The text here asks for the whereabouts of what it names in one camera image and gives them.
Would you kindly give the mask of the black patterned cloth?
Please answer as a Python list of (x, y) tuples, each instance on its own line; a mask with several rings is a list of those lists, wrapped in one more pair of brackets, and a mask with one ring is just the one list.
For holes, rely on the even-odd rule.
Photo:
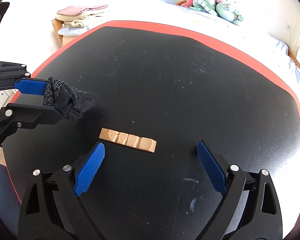
[(98, 95), (71, 87), (64, 81), (49, 77), (43, 95), (43, 105), (53, 106), (62, 118), (77, 121), (83, 113), (93, 108)]

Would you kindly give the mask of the tan wooden strip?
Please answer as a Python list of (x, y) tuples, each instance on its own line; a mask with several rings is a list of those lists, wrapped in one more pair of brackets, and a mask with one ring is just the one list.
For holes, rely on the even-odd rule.
[(99, 138), (119, 145), (135, 148), (146, 152), (155, 152), (157, 142), (151, 138), (102, 128)]

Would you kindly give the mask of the blue office chair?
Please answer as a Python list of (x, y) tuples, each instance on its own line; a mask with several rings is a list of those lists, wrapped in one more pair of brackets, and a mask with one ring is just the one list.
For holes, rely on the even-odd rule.
[(0, 220), (17, 237), (21, 204), (12, 186), (7, 167), (0, 164)]

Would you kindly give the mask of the folded beige pink blankets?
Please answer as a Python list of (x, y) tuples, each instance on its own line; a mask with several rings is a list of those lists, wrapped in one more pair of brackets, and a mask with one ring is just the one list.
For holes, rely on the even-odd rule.
[(80, 36), (93, 29), (106, 19), (107, 4), (95, 7), (69, 6), (58, 10), (55, 20), (61, 22), (61, 28), (57, 30), (60, 36)]

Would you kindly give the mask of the black red-edged table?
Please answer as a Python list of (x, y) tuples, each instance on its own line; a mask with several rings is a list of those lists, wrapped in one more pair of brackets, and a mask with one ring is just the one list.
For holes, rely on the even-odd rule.
[(195, 239), (221, 200), (198, 142), (241, 169), (269, 171), (283, 232), (300, 212), (300, 90), (264, 63), (203, 34), (117, 21), (55, 52), (36, 71), (99, 99), (77, 122), (19, 129), (4, 155), (19, 197), (32, 172), (60, 170), (102, 128), (148, 137), (154, 153), (106, 141), (81, 200), (107, 239)]

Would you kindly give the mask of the striped green plush toy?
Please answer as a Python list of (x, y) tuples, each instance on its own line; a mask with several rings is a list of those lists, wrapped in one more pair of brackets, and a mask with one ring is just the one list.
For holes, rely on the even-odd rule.
[(216, 5), (217, 0), (193, 0), (189, 8), (194, 11), (203, 11), (218, 16)]

